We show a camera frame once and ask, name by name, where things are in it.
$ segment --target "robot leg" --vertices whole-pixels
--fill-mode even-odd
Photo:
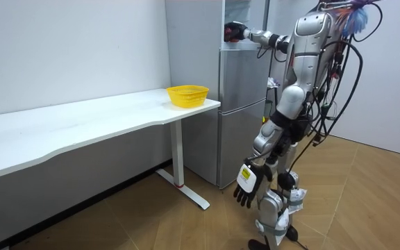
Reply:
[[[272,165],[265,164],[273,173],[276,172],[278,161]],[[285,209],[288,206],[287,199],[281,197],[280,191],[270,188],[270,181],[264,181],[264,185],[261,185],[257,192],[259,219],[256,220],[256,227],[264,236],[265,243],[249,240],[250,250],[277,250],[289,228],[289,212]]]
[[[278,175],[286,173],[290,170],[292,161],[294,160],[294,156],[296,154],[296,150],[297,150],[297,143],[291,145],[287,153],[283,157],[279,158],[278,160],[279,164],[277,169]],[[302,205],[303,198],[305,197],[306,190],[299,189],[299,175],[294,171],[291,171],[290,174],[294,178],[295,184],[291,190],[284,190],[282,195],[288,200],[288,208],[290,211],[290,219],[289,219],[290,224],[288,226],[288,232],[286,234],[286,237],[289,240],[296,242],[299,239],[299,234],[292,225],[292,216],[294,212],[300,210],[301,207],[303,206]],[[277,189],[282,190],[282,187],[278,184]]]

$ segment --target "robot finger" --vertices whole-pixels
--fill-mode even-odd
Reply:
[[[237,202],[241,202],[241,200],[242,200],[242,198],[243,198],[243,194],[244,194],[243,190],[240,190],[240,193],[239,193],[239,195],[237,196]]]
[[[248,199],[247,201],[247,208],[251,208],[251,203],[253,202],[253,199]]]
[[[242,202],[240,202],[240,205],[244,206],[244,204],[247,202],[247,200],[248,200],[248,196],[244,195],[242,198]]]
[[[239,191],[240,191],[240,186],[237,185],[237,187],[236,187],[235,190],[234,190],[234,194],[233,194],[234,198],[237,197],[237,194],[239,193]]]

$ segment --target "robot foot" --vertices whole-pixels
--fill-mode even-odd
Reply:
[[[299,240],[299,233],[297,230],[291,225],[286,231],[286,237],[292,242],[297,242]]]
[[[257,240],[249,240],[248,248],[249,250],[269,250],[268,244],[263,244]]]

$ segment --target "table leg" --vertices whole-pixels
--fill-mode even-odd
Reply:
[[[197,203],[202,209],[209,208],[209,203],[199,196],[196,192],[185,186],[183,175],[183,144],[181,136],[181,120],[171,123],[171,144],[172,144],[172,165],[174,166],[174,177],[165,170],[159,169],[157,173],[186,194],[193,202]]]

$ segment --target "table top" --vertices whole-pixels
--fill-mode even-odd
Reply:
[[[218,108],[174,106],[164,89],[36,108],[0,115],[0,176],[60,153],[148,126]]]

